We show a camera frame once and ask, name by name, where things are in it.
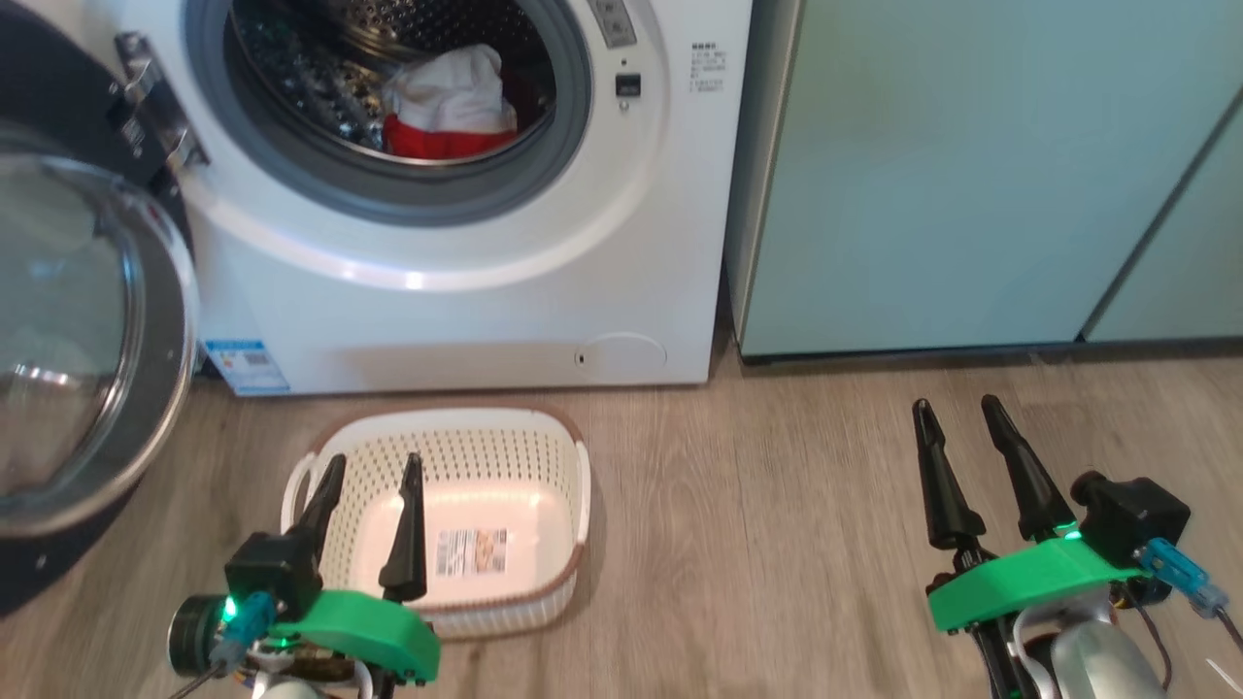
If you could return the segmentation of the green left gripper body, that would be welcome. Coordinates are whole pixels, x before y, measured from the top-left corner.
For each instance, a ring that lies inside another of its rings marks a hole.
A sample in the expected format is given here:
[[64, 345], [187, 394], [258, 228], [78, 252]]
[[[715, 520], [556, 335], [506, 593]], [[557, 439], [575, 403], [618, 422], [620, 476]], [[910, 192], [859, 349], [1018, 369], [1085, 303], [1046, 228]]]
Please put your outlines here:
[[436, 682], [441, 642], [416, 611], [359, 591], [324, 591], [298, 619], [278, 619], [276, 641], [297, 641], [377, 665], [399, 682]]

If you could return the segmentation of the pale teal cabinet front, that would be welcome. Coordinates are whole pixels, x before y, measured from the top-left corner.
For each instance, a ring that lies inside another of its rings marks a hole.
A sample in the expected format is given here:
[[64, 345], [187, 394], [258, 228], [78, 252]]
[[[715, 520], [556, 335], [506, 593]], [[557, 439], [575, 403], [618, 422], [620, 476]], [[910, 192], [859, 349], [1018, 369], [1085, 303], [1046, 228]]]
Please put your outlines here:
[[1168, 192], [1081, 337], [1088, 345], [1243, 338], [1243, 90]]
[[1243, 90], [1243, 0], [755, 0], [747, 362], [1088, 342]]

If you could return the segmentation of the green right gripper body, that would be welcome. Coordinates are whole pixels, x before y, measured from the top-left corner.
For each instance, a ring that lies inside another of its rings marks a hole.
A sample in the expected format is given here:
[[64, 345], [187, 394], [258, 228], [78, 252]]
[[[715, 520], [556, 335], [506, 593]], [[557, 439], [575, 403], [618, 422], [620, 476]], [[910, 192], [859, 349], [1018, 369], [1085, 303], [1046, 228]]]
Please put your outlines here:
[[1080, 536], [1037, 544], [966, 570], [929, 592], [940, 632], [965, 629], [1021, 609], [1144, 576], [1132, 560], [1117, 566]]

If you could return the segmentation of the cream perforated laundry basket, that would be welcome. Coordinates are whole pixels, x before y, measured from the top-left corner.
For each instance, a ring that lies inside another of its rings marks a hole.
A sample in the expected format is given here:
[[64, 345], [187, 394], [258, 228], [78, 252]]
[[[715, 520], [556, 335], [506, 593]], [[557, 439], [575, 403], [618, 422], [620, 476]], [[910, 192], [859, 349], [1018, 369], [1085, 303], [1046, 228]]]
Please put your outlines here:
[[[372, 410], [319, 434], [286, 483], [280, 525], [303, 512], [329, 456], [346, 455], [319, 558], [324, 585], [379, 593], [410, 451], [423, 456], [429, 567], [429, 592], [413, 609], [447, 642], [556, 623], [585, 557], [590, 465], [573, 420], [532, 404]], [[447, 529], [510, 531], [507, 572], [436, 577], [436, 536]]]

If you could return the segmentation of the white garment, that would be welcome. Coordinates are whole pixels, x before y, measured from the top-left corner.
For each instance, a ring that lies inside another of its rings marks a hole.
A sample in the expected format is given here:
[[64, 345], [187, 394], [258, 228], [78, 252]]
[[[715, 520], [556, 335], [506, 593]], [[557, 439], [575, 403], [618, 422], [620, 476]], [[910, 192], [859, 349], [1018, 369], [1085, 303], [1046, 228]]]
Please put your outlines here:
[[428, 133], [515, 134], [500, 53], [476, 44], [399, 68], [382, 90], [387, 111]]

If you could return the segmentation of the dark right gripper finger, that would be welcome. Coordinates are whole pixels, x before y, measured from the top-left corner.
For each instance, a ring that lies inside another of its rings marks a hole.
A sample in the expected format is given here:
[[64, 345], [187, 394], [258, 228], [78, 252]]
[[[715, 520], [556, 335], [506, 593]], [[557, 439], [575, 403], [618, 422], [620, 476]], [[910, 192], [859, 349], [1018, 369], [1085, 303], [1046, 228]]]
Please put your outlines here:
[[1060, 537], [1076, 525], [1076, 516], [1062, 496], [1052, 474], [1022, 435], [1001, 399], [986, 394], [981, 409], [991, 443], [1006, 463], [1018, 507], [1018, 527], [1030, 544]]
[[940, 551], [977, 549], [987, 529], [960, 490], [943, 429], [927, 399], [914, 403], [914, 430], [929, 544]]

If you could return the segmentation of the red garment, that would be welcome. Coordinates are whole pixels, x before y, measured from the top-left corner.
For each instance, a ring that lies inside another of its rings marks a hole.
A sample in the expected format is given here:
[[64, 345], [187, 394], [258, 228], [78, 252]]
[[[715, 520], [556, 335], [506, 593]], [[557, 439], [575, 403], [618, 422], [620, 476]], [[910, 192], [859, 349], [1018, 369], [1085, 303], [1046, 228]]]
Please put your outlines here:
[[449, 162], [486, 155], [507, 148], [520, 132], [475, 133], [460, 131], [421, 131], [408, 126], [397, 114], [387, 114], [383, 124], [387, 150], [418, 160]]

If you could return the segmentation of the blue energy label sticker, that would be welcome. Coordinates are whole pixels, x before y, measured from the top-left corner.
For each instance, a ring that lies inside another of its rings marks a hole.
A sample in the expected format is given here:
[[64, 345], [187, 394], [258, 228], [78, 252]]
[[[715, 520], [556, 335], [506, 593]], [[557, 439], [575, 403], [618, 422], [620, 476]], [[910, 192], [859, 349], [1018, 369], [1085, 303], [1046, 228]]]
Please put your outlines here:
[[291, 384], [260, 340], [208, 340], [204, 347], [236, 396], [290, 394]]

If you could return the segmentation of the white washing machine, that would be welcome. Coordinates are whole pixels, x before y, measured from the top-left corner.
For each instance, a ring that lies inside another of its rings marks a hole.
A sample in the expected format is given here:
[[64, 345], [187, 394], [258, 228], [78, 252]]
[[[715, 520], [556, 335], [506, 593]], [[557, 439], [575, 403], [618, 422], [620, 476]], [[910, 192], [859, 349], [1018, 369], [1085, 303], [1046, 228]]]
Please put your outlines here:
[[[36, 1], [181, 103], [205, 353], [260, 340], [290, 394], [706, 381], [755, 0]], [[392, 155], [387, 80], [476, 44], [517, 139]]]

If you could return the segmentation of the round glass washing machine door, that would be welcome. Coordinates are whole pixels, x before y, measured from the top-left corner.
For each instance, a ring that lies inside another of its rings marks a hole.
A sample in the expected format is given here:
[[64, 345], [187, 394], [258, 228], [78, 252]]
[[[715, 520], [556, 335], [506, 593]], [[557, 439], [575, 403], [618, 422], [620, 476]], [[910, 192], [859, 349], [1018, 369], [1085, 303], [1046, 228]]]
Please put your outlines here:
[[0, 619], [116, 521], [196, 361], [198, 142], [145, 36], [112, 70], [67, 29], [0, 0]]

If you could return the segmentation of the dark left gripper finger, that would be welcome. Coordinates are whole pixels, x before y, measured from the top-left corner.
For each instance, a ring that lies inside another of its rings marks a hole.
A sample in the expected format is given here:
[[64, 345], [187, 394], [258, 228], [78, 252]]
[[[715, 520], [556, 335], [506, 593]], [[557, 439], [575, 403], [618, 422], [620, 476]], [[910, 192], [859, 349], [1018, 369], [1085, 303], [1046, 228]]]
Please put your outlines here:
[[398, 488], [401, 512], [392, 539], [387, 565], [379, 572], [383, 598], [399, 604], [421, 599], [428, 595], [425, 552], [425, 510], [423, 509], [423, 456], [408, 454], [401, 483]]
[[324, 539], [329, 527], [329, 517], [339, 504], [343, 485], [346, 485], [347, 456], [329, 456], [324, 473], [314, 488], [311, 499], [296, 522], [291, 525], [291, 536], [297, 544], [305, 544], [319, 563], [324, 549]]

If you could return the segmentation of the printed basket label sticker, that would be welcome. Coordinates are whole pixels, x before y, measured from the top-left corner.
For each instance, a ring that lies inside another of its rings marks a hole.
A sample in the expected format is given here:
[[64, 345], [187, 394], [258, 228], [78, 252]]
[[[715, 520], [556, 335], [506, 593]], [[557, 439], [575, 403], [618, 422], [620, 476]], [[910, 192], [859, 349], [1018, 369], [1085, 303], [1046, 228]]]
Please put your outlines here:
[[436, 577], [479, 577], [507, 572], [506, 529], [447, 529], [436, 536]]

